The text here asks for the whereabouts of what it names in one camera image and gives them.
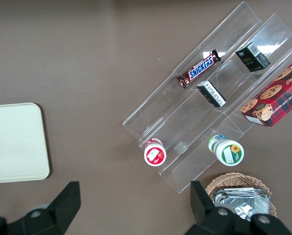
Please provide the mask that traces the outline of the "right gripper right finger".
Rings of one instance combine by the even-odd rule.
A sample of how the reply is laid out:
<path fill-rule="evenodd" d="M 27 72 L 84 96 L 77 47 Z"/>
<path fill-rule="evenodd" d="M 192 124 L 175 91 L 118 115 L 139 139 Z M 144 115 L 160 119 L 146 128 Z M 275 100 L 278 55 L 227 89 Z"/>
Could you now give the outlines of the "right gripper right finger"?
<path fill-rule="evenodd" d="M 251 235 L 250 223 L 224 207 L 216 207 L 199 181 L 190 184 L 190 203 L 196 223 L 187 235 Z"/>

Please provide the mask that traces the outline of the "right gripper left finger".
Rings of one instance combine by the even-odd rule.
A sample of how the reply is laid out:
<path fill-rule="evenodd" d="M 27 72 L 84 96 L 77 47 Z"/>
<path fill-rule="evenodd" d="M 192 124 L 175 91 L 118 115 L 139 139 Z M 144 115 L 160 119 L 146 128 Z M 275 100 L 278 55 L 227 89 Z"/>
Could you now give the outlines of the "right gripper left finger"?
<path fill-rule="evenodd" d="M 63 235 L 81 207 L 80 184 L 69 182 L 45 208 L 35 209 L 11 223 L 12 235 Z"/>

